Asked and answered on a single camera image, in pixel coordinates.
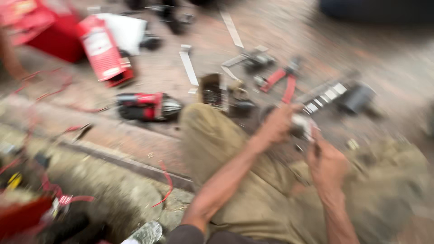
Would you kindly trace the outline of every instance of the red wire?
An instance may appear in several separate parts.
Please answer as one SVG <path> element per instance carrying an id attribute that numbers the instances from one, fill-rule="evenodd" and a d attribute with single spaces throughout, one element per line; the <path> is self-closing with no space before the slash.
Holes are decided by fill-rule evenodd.
<path id="1" fill-rule="evenodd" d="M 5 172 L 8 168 L 14 166 L 15 164 L 17 164 L 19 161 L 19 158 L 14 159 L 10 164 L 3 166 L 0 168 L 0 175 Z"/>
<path id="2" fill-rule="evenodd" d="M 50 71 L 49 73 L 54 73 L 54 72 L 56 72 L 58 70 L 60 70 L 60 68 L 59 69 L 55 69 L 53 71 Z M 14 94 L 17 94 L 19 91 L 23 90 L 27 86 L 27 82 L 28 82 L 29 79 L 35 77 L 37 74 L 42 73 L 42 72 L 45 72 L 45 71 L 38 71 L 38 72 L 35 72 L 35 73 L 31 74 L 30 76 L 24 78 L 23 79 L 23 85 L 19 89 L 17 89 L 14 92 Z M 38 97 L 36 99 L 36 101 L 32 104 L 32 106 L 29 108 L 30 124 L 29 124 L 29 129 L 27 131 L 26 137 L 24 139 L 24 145 L 23 145 L 23 149 L 24 150 L 26 150 L 26 148 L 28 146 L 28 143 L 29 143 L 29 141 L 30 141 L 30 139 L 31 139 L 31 137 L 33 135 L 34 130 L 35 130 L 35 126 L 36 126 L 36 122 L 37 122 L 37 118 L 34 115 L 36 103 L 39 102 L 40 100 L 48 97 L 48 96 L 51 96 L 51 95 L 63 92 L 71 84 L 72 84 L 72 76 L 68 76 L 66 78 L 65 82 L 60 87 L 59 90 L 57 90 L 55 92 L 51 92 L 51 93 L 46 93 L 46 94 Z M 66 129 L 65 132 L 77 130 L 79 128 L 81 128 L 81 126 L 72 126 L 72 127 L 69 127 L 68 129 Z M 15 165 L 16 163 L 18 163 L 18 161 L 19 161 L 19 158 L 13 160 L 10 164 L 8 164 L 8 165 L 0 168 L 0 174 L 2 174 L 6 169 L 8 169 L 11 166 Z M 33 163 L 33 165 L 36 165 L 37 167 L 38 166 L 42 167 L 41 165 L 39 165 L 37 163 Z M 41 187 L 42 187 L 42 189 L 44 191 L 52 191 L 52 192 L 54 192 L 55 195 L 56 195 L 56 197 L 59 198 L 59 199 L 62 196 L 64 196 L 63 193 L 62 193 L 62 189 L 61 189 L 61 187 L 59 185 L 51 184 L 50 183 L 50 181 L 48 179 L 47 172 L 45 170 L 43 170 L 43 173 L 40 175 L 40 180 L 41 180 Z M 69 203 L 73 202 L 73 201 L 93 201 L 93 199 L 94 199 L 94 197 L 92 197 L 92 196 L 77 196 L 77 197 L 72 197 L 70 199 Z"/>
<path id="3" fill-rule="evenodd" d="M 173 190 L 172 179 L 170 178 L 169 173 L 167 173 L 167 169 L 166 169 L 166 166 L 165 166 L 164 163 L 163 163 L 163 160 L 159 160 L 158 162 L 160 163 L 161 169 L 164 170 L 164 175 L 166 176 L 167 181 L 168 181 L 168 183 L 169 183 L 169 191 L 167 192 L 167 194 L 166 194 L 166 196 L 164 197 L 164 199 L 161 200 L 161 202 L 159 202 L 159 203 L 155 204 L 154 206 L 152 206 L 152 208 L 155 207 L 155 206 L 157 206 L 158 204 L 164 202 L 164 201 L 167 199 L 167 197 L 170 195 L 170 193 L 172 192 L 172 190 Z"/>
<path id="4" fill-rule="evenodd" d="M 86 113 L 98 113 L 98 112 L 101 112 L 101 111 L 104 111 L 104 110 L 108 109 L 108 107 L 105 107 L 105 108 L 102 108 L 102 109 L 84 109 L 84 108 L 80 108 L 80 107 L 77 107 L 77 106 L 72 105 L 72 104 L 67 105 L 67 107 L 70 108 L 70 109 L 79 111 L 79 112 L 86 112 Z"/>

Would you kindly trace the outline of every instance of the leg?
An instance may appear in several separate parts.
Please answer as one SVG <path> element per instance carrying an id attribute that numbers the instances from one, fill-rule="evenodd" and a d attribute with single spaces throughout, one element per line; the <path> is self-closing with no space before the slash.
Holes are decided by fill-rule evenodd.
<path id="1" fill-rule="evenodd" d="M 352 169 L 343 191 L 361 244 L 389 243 L 423 198 L 427 161 L 413 145 L 388 140 L 348 153 Z M 298 175 L 305 175 L 298 165 Z M 294 228 L 308 244 L 327 243 L 323 208 L 313 187 L 290 200 Z"/>
<path id="2" fill-rule="evenodd" d="M 248 139 L 238 125 L 205 104 L 194 104 L 183 111 L 181 129 L 184 161 L 198 187 L 234 157 Z M 294 182 L 286 166 L 260 156 L 238 192 L 213 217 L 211 230 L 288 240 L 287 194 Z"/>

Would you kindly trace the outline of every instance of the red toolbox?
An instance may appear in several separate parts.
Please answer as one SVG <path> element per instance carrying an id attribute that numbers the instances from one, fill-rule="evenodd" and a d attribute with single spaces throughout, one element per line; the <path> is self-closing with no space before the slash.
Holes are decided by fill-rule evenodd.
<path id="1" fill-rule="evenodd" d="M 5 0 L 0 6 L 14 45 L 27 44 L 68 62 L 84 56 L 78 15 L 62 0 Z"/>

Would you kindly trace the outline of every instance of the red power drill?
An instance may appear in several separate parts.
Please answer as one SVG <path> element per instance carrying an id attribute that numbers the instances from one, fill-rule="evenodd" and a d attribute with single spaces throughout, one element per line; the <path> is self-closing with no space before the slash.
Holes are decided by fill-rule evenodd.
<path id="1" fill-rule="evenodd" d="M 116 95 L 119 114 L 125 119 L 164 121 L 177 118 L 182 103 L 166 93 L 121 93 Z"/>

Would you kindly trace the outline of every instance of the pliers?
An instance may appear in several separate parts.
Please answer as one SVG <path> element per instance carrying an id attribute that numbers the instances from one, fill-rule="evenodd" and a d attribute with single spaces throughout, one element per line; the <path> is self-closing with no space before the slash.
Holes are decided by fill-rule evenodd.
<path id="1" fill-rule="evenodd" d="M 268 92 L 270 88 L 282 78 L 288 77 L 288 85 L 286 87 L 285 94 L 283 95 L 282 102 L 290 103 L 291 98 L 294 94 L 294 90 L 296 88 L 296 75 L 299 66 L 300 66 L 300 57 L 294 57 L 291 59 L 288 66 L 279 68 L 276 70 L 268 79 L 264 80 L 264 84 L 261 86 L 261 90 L 263 92 Z"/>

